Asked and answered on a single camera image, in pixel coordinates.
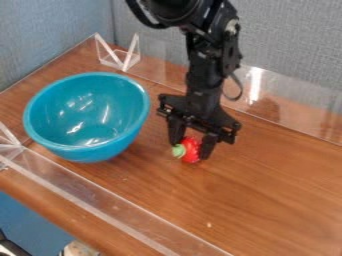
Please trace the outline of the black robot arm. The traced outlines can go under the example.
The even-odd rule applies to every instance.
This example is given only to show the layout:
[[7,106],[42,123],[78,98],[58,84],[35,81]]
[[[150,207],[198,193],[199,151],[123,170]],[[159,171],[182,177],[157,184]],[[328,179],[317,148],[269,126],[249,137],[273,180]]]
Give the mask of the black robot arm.
[[241,24],[229,0],[126,0],[138,20],[153,29],[177,27],[186,36],[189,71],[183,96],[162,94],[158,112],[178,145],[186,129],[201,131],[199,158],[206,160],[219,142],[233,144],[242,124],[222,109],[223,83],[241,67]]

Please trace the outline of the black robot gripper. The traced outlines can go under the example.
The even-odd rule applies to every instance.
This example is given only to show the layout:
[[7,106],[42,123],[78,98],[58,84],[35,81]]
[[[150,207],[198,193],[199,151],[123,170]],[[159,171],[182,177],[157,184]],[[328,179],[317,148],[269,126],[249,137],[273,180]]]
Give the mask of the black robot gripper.
[[241,122],[223,110],[221,96],[226,77],[218,73],[186,74],[186,94],[161,94],[158,113],[169,123],[169,140],[177,145],[186,129],[193,128],[205,134],[199,158],[206,160],[217,143],[235,143]]

